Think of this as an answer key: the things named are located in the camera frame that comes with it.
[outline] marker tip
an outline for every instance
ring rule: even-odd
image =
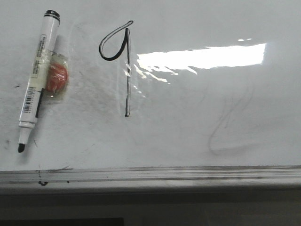
[[[24,151],[24,149],[25,149],[25,144],[19,144],[18,152],[21,153]]]

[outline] marker cap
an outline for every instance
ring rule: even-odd
[[[47,10],[46,13],[44,14],[44,16],[51,16],[51,17],[57,19],[58,22],[60,23],[60,15],[53,10]]]

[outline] red eraser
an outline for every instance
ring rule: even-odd
[[[65,87],[67,80],[67,69],[58,63],[52,63],[48,71],[46,90],[53,93],[59,92]]]

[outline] scribble mark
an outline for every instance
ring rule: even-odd
[[[44,183],[42,183],[40,180],[39,180],[39,182],[38,182],[41,186],[46,186],[47,184],[48,184],[48,182],[44,182]]]
[[[94,145],[95,145],[95,144],[92,144],[90,147],[93,147]],[[87,150],[89,150],[90,147],[86,148],[86,149],[84,150],[84,152],[86,152]]]
[[[65,166],[65,167],[63,167],[63,168],[61,168],[61,169],[59,169],[59,170],[67,170],[68,167],[69,167],[69,166]]]
[[[33,139],[33,141],[34,141],[34,145],[36,145],[36,147],[38,147],[38,146],[37,146],[37,143],[36,143],[36,141],[35,141],[35,139]]]
[[[246,97],[247,93],[248,93],[248,89],[246,89],[246,91],[244,92],[243,96],[236,103],[234,103],[233,99],[232,99],[231,108],[224,115],[224,110],[226,108],[226,103],[225,103],[223,111],[222,111],[222,115],[221,115],[221,117],[219,119],[219,122],[218,122],[217,126],[215,127],[215,129],[213,130],[213,132],[211,133],[211,135],[209,136],[209,139],[208,139],[208,142],[207,142],[208,149],[213,154],[217,154],[212,149],[212,140],[213,140],[213,137],[215,136],[215,134],[217,133],[217,131],[219,130],[219,128],[222,126],[222,124],[231,116],[232,112],[239,106],[239,104],[242,102],[242,100]]]
[[[4,149],[8,150],[8,148],[9,148],[9,140],[6,140],[5,143],[6,143],[6,145],[4,146]]]
[[[127,28],[133,23],[132,20],[127,22],[125,25],[115,29],[111,33],[109,33],[107,36],[104,37],[104,39],[100,42],[99,44],[99,53],[100,56],[107,60],[107,61],[112,61],[116,60],[120,55],[122,54],[123,50],[127,46],[127,98],[126,98],[126,114],[125,117],[130,116],[130,101],[131,101],[131,39],[130,39],[130,30]],[[124,39],[122,42],[122,45],[120,47],[120,50],[117,52],[116,55],[112,57],[106,57],[103,54],[103,46],[109,40],[113,35],[116,33],[120,32],[121,30],[126,29],[125,34],[124,34]]]
[[[244,111],[246,109],[246,107],[248,107],[248,105],[251,103],[252,99],[253,99],[253,96],[254,96],[254,84],[252,83],[252,90],[251,90],[251,94],[250,94],[250,98],[247,100],[245,106],[243,106],[243,109],[242,111]]]

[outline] dry erase marker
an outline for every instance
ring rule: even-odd
[[[21,110],[19,153],[24,151],[30,132],[38,121],[41,99],[47,82],[48,69],[45,63],[45,53],[50,53],[54,49],[59,24],[60,15],[48,10],[43,17],[38,49]]]

